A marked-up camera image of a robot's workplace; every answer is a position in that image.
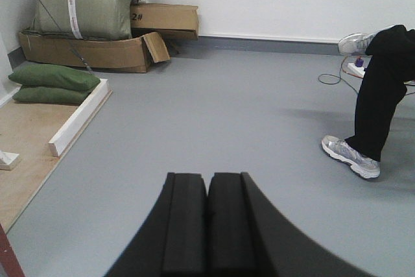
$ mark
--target gray baseboard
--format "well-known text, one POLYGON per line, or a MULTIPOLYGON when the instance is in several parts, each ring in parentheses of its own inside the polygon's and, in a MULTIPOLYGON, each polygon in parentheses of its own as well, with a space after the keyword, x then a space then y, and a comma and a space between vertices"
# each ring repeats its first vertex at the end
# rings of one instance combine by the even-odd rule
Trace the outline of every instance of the gray baseboard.
POLYGON ((177 40, 183 47, 203 47, 258 52, 301 53, 339 55, 336 43, 289 42, 277 40, 255 40, 200 36, 199 40, 177 40))

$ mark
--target power strip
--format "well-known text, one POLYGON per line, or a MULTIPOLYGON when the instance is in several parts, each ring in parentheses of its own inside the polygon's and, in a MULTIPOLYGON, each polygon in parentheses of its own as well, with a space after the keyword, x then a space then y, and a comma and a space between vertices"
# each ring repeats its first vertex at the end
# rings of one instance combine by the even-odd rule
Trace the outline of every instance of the power strip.
POLYGON ((364 67, 357 67, 354 63, 348 63, 348 69, 356 76, 363 78, 364 67))

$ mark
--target person's leg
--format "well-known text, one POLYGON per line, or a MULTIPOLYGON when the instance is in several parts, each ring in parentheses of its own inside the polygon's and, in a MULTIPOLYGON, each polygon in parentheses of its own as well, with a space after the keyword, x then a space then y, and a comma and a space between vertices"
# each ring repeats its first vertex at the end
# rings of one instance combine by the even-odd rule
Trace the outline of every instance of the person's leg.
POLYGON ((396 105, 407 90, 404 82, 415 79, 415 31, 396 25, 370 35, 345 37, 338 46, 343 55, 363 51, 373 56, 359 90, 355 135, 346 140, 325 136, 322 147, 359 176, 375 178, 396 105))
POLYGON ((407 30, 403 25, 395 25, 378 32, 370 41, 365 51, 366 55, 414 53, 415 30, 407 30))
POLYGON ((388 137, 396 105, 407 88, 394 77, 394 58, 374 55, 362 80, 355 109, 355 135, 346 142, 361 154, 378 162, 388 137))

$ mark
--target cardboard box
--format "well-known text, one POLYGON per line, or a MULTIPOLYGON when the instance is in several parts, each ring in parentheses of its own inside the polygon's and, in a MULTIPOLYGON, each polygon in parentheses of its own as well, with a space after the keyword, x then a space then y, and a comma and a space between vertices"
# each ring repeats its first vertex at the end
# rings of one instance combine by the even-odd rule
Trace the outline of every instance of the cardboard box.
POLYGON ((170 60, 164 41, 157 32, 105 42, 20 32, 19 41, 27 60, 63 66, 85 67, 72 52, 73 48, 92 68, 130 73, 146 73, 152 62, 170 60))
POLYGON ((130 7, 132 32, 159 32, 165 39, 197 40, 197 6, 140 3, 130 7))

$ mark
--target black foam pad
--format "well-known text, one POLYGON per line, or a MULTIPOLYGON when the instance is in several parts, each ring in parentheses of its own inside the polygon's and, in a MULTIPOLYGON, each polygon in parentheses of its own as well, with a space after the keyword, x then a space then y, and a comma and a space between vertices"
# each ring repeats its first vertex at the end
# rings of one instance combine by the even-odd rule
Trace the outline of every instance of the black foam pad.
POLYGON ((239 173, 215 173, 208 195, 208 252, 212 276, 257 276, 239 173))
POLYGON ((206 188, 198 174, 176 173, 161 275, 206 273, 206 188))

